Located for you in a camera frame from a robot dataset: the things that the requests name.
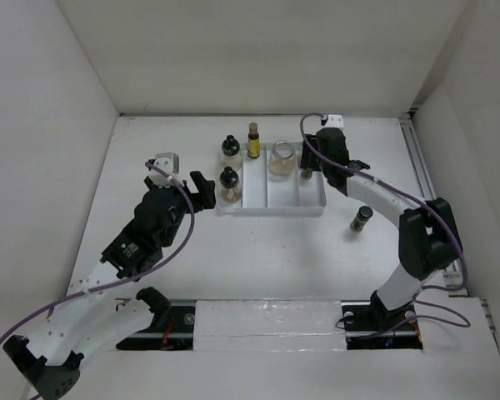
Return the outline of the small black cap bottle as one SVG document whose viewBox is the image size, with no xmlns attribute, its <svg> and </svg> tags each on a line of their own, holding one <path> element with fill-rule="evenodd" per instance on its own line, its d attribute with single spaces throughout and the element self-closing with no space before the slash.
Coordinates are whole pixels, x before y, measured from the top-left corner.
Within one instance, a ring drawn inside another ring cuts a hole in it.
<svg viewBox="0 0 500 400">
<path fill-rule="evenodd" d="M 302 169 L 301 172 L 300 172 L 300 177 L 302 179 L 311 179 L 313 176 L 313 170 L 311 168 L 307 168 L 307 169 Z"/>
</svg>

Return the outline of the black cap spice bottle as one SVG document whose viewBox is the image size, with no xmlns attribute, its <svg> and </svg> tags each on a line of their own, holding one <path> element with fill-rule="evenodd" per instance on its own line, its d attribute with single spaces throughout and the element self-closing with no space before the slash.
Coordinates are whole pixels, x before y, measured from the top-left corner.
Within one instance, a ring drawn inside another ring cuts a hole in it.
<svg viewBox="0 0 500 400">
<path fill-rule="evenodd" d="M 220 176 L 220 195 L 226 203 L 237 203 L 242 197 L 240 178 L 232 167 L 225 167 Z"/>
</svg>

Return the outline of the wide glass jar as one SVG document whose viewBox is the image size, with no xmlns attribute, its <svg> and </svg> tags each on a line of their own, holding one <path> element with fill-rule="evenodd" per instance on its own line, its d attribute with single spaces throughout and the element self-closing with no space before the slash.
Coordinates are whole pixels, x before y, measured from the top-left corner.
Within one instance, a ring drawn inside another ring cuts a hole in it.
<svg viewBox="0 0 500 400">
<path fill-rule="evenodd" d="M 290 175 L 295 165 L 296 148 L 289 141 L 277 141 L 272 145 L 269 169 L 279 176 Z"/>
</svg>

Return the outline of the black knob spice bottle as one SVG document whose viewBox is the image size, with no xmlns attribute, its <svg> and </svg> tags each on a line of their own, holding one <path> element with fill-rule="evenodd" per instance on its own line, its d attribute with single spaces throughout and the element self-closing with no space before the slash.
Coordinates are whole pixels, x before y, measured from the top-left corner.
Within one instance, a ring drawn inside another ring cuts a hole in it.
<svg viewBox="0 0 500 400">
<path fill-rule="evenodd" d="M 227 135 L 222 142 L 222 165 L 238 171 L 243 166 L 243 156 L 239 141 L 233 135 Z"/>
</svg>

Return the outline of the yellow liquid bottle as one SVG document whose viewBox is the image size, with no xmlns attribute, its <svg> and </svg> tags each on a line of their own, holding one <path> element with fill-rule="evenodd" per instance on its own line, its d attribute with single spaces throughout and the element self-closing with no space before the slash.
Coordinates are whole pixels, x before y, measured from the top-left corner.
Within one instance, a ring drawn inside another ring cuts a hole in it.
<svg viewBox="0 0 500 400">
<path fill-rule="evenodd" d="M 260 140 L 256 122 L 250 122 L 248 126 L 247 155 L 252 159 L 260 156 Z"/>
</svg>

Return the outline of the dark cap spice jar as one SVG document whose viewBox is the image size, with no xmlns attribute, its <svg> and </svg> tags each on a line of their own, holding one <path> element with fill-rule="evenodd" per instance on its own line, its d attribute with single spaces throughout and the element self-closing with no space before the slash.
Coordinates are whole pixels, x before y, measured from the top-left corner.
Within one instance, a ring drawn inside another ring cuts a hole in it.
<svg viewBox="0 0 500 400">
<path fill-rule="evenodd" d="M 360 233 L 372 216 L 373 209 L 371 207 L 366 205 L 361 206 L 350 223 L 350 229 L 355 233 Z"/>
</svg>

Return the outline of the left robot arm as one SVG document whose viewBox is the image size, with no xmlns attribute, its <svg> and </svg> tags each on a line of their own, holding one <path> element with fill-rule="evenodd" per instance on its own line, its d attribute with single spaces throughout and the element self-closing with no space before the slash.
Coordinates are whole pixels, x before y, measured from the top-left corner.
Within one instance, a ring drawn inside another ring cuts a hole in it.
<svg viewBox="0 0 500 400">
<path fill-rule="evenodd" d="M 92 273 L 70 298 L 51 306 L 43 326 L 27 336 L 12 335 L 3 351 L 42 399 L 60 399 L 78 382 L 88 360 L 131 334 L 157 331 L 170 323 L 171 302 L 138 281 L 161 263 L 186 215 L 216 206 L 215 183 L 199 171 L 186 182 L 154 168 L 133 219 L 102 251 Z"/>
</svg>

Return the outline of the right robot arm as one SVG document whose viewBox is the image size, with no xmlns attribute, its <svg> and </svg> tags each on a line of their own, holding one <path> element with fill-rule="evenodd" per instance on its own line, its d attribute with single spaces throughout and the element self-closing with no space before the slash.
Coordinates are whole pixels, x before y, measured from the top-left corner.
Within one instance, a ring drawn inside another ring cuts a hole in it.
<svg viewBox="0 0 500 400">
<path fill-rule="evenodd" d="M 368 173 L 368 164 L 349 157 L 346 138 L 338 127 L 323 127 L 302 136 L 302 168 L 322 172 L 327 183 L 348 198 L 384 216 L 398 231 L 399 264 L 371 297 L 363 320 L 384 331 L 431 288 L 430 278 L 463 260 L 463 246 L 445 199 L 414 197 Z"/>
</svg>

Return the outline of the white divided tray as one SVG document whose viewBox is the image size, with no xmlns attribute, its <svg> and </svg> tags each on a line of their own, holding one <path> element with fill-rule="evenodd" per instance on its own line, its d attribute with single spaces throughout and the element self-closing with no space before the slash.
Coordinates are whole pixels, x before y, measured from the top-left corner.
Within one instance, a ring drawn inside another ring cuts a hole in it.
<svg viewBox="0 0 500 400">
<path fill-rule="evenodd" d="M 232 216 L 315 216 L 323 213 L 327 199 L 323 174 L 314 172 L 310 178 L 302 176 L 299 164 L 288 175 L 270 171 L 273 145 L 261 144 L 257 159 L 243 156 L 240 178 L 241 198 L 235 203 L 226 202 L 217 195 L 217 210 L 221 215 Z"/>
</svg>

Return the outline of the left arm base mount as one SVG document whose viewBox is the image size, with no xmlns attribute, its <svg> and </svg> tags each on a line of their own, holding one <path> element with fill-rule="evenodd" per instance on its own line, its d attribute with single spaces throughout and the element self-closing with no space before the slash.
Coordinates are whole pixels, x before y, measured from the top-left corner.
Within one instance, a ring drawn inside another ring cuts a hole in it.
<svg viewBox="0 0 500 400">
<path fill-rule="evenodd" d="M 119 342 L 120 351 L 191 351 L 196 322 L 196 300 L 171 300 L 170 310 L 156 312 L 150 325 Z"/>
</svg>

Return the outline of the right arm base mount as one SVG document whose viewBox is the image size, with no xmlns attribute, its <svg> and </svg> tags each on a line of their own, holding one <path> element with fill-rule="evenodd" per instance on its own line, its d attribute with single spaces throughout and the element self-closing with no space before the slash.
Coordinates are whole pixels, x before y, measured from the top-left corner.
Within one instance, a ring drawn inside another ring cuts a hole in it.
<svg viewBox="0 0 500 400">
<path fill-rule="evenodd" d="M 414 315 L 411 303 L 386 316 L 369 301 L 342 302 L 341 310 L 336 328 L 345 332 L 347 350 L 423 349 L 417 323 L 408 321 Z"/>
</svg>

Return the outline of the aluminium rail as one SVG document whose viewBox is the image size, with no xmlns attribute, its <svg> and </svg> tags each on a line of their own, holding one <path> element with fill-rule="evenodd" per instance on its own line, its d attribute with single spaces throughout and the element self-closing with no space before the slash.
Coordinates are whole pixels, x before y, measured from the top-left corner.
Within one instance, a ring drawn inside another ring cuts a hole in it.
<svg viewBox="0 0 500 400">
<path fill-rule="evenodd" d="M 402 129 L 403 139 L 407 147 L 420 192 L 424 198 L 434 199 L 436 197 L 436 191 L 413 122 L 413 116 L 418 109 L 418 105 L 413 105 L 407 112 L 403 112 L 400 115 L 398 121 Z M 468 266 L 466 263 L 463 263 L 462 257 L 452 262 L 450 266 L 444 270 L 443 278 L 443 286 L 449 290 L 448 294 L 450 297 L 467 298 L 469 296 L 467 289 Z"/>
</svg>

